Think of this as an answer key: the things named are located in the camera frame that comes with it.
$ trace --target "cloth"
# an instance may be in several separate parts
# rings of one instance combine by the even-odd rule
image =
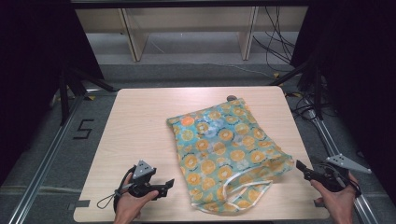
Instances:
[[[273,180],[293,167],[240,98],[167,120],[191,205],[233,213],[253,206]]]

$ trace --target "human hand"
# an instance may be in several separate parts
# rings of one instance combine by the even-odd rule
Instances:
[[[132,174],[129,174],[124,181],[124,185],[127,185],[132,177]],[[135,218],[140,217],[140,210],[143,206],[149,201],[153,200],[158,194],[158,190],[154,190],[146,194],[141,198],[136,198],[132,196],[129,192],[126,192],[128,189],[125,189],[120,197],[120,200],[117,204],[116,217],[114,219],[114,224],[124,224],[130,223]]]
[[[349,178],[358,184],[358,180],[349,173]],[[329,210],[332,220],[336,224],[352,223],[352,210],[355,202],[355,190],[348,185],[341,191],[331,192],[316,180],[311,180],[311,185],[319,191],[322,197],[315,200],[316,203],[324,203]]]

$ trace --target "wooden table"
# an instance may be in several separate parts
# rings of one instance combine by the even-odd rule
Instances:
[[[77,222],[112,221],[112,203],[96,204],[118,187],[125,172],[139,160],[157,168],[151,184],[175,185],[166,198],[149,202],[139,221],[227,221],[310,219],[329,216],[316,208],[319,194],[294,168],[282,175],[251,209],[236,216],[217,216],[191,207],[187,185],[177,164],[174,134],[166,119],[226,102],[228,95],[244,98],[264,131],[290,154],[312,167],[288,104],[279,87],[211,87],[129,89],[118,93],[101,142],[92,162],[80,200],[89,207],[76,208]]]

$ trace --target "metal frame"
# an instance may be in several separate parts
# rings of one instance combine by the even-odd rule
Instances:
[[[310,110],[309,114],[311,118],[313,119],[313,122],[315,125],[318,127],[320,130],[320,133],[322,134],[324,141],[327,145],[326,150],[329,153],[330,156],[335,156],[339,155],[341,152],[338,149],[337,145],[334,143],[334,140],[332,140],[332,136],[329,133],[329,130],[327,129],[326,125],[324,124],[324,121],[322,119],[319,119],[316,116],[316,113],[314,110]],[[369,202],[366,200],[366,197],[364,196],[364,193],[355,200],[355,211],[359,215],[359,220],[361,223],[364,224],[378,224],[378,219],[375,216],[373,210],[371,209],[371,206]]]
[[[71,0],[70,2],[26,1],[35,6],[71,6],[73,8],[138,8],[138,7],[301,7],[328,0]]]
[[[72,104],[70,110],[70,116],[64,122],[64,125],[62,125],[56,133],[55,138],[49,146],[49,150],[47,151],[43,161],[35,172],[35,176],[33,177],[26,191],[23,193],[20,202],[12,213],[11,218],[8,222],[9,224],[23,223],[23,221],[26,219],[26,216],[35,200],[35,196],[37,195],[40,186],[43,183],[54,161],[54,158],[59,151],[59,148],[61,147],[62,142],[64,141],[64,136],[69,129],[70,123],[73,120],[73,117],[76,114],[76,111],[78,110],[83,100],[84,96],[77,96],[75,98],[75,102]]]

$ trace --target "finger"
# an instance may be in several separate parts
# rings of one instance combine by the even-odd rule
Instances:
[[[144,203],[148,203],[149,201],[153,200],[160,192],[158,190],[154,190],[146,194],[142,197]]]
[[[352,174],[352,173],[348,173],[349,179],[354,181],[355,183],[359,183],[358,179]]]
[[[315,199],[315,203],[324,203],[324,200],[323,200],[322,197],[316,198],[316,199]]]
[[[132,173],[128,174],[126,176],[126,178],[125,178],[125,181],[124,181],[123,185],[129,184],[129,181],[131,180],[131,177],[132,177]]]
[[[322,185],[320,182],[318,182],[318,181],[316,181],[316,180],[311,180],[310,182],[311,182],[311,185],[312,185],[315,189],[317,189],[317,190],[319,191],[319,193],[320,193],[323,197],[325,197],[325,196],[329,193],[329,191],[328,191],[325,187],[323,187],[323,185]]]

